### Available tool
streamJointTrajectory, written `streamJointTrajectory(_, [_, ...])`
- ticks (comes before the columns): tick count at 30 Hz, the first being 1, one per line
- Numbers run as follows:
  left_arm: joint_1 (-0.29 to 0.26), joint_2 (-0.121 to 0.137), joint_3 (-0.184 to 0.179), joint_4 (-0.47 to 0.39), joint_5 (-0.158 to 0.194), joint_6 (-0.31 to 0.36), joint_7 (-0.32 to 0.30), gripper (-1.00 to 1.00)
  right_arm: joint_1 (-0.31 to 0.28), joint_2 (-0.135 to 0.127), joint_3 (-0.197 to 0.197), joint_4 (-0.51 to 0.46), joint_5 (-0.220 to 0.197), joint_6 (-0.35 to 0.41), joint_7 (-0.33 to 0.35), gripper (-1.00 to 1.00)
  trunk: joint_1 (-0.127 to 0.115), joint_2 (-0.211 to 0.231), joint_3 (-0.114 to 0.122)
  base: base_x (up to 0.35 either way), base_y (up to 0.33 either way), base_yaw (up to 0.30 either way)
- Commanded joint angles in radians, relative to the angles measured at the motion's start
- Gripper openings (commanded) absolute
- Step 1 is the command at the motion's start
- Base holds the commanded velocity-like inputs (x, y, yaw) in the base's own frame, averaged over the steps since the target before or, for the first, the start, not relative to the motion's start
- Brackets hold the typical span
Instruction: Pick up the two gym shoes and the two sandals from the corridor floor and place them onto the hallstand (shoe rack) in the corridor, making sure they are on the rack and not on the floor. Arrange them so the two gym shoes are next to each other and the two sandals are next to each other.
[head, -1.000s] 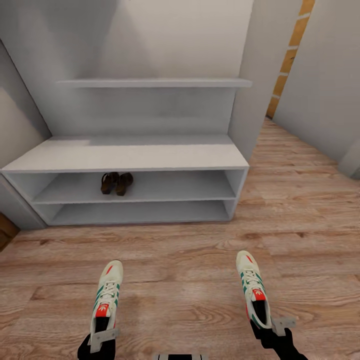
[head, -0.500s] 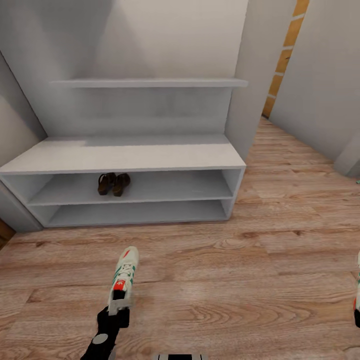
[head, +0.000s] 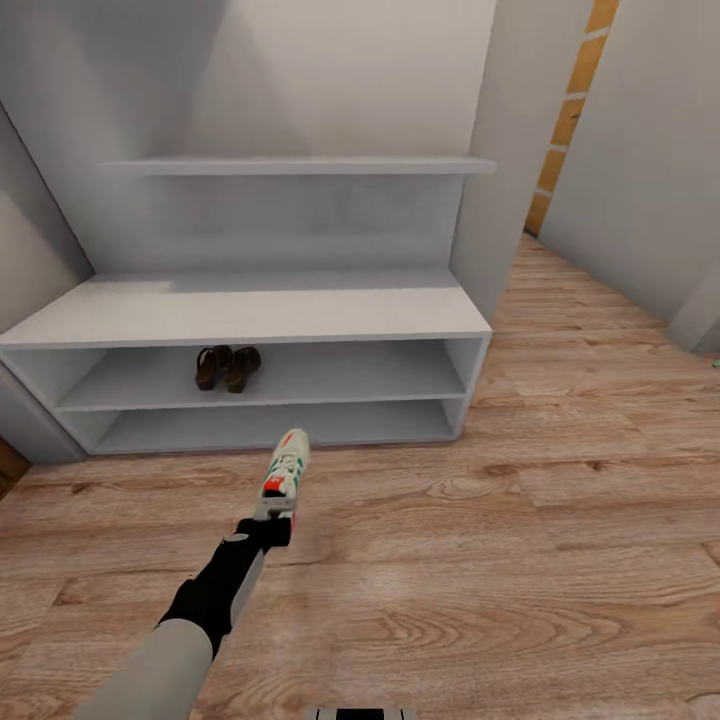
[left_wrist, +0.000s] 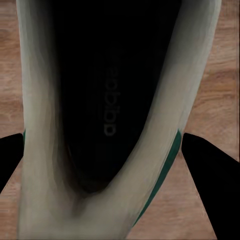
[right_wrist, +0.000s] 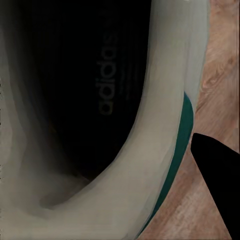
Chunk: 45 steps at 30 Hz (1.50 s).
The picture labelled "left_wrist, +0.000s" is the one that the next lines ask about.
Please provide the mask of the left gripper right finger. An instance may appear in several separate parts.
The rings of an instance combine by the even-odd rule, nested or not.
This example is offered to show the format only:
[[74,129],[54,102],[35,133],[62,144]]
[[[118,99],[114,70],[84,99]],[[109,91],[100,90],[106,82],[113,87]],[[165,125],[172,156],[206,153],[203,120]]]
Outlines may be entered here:
[[218,240],[240,240],[240,163],[184,133],[181,151]]

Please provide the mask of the gym shoe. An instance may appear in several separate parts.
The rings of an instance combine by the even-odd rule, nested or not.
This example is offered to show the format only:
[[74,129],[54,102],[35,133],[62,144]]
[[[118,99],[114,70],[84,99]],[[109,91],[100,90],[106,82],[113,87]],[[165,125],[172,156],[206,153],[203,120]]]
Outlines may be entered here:
[[222,0],[16,0],[17,240],[126,240],[163,183]]

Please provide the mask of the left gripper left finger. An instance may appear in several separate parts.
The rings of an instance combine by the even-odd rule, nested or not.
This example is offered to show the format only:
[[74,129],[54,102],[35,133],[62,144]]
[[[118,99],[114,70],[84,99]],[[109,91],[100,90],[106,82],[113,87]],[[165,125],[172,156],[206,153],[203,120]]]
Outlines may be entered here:
[[0,193],[24,156],[21,133],[0,138]]

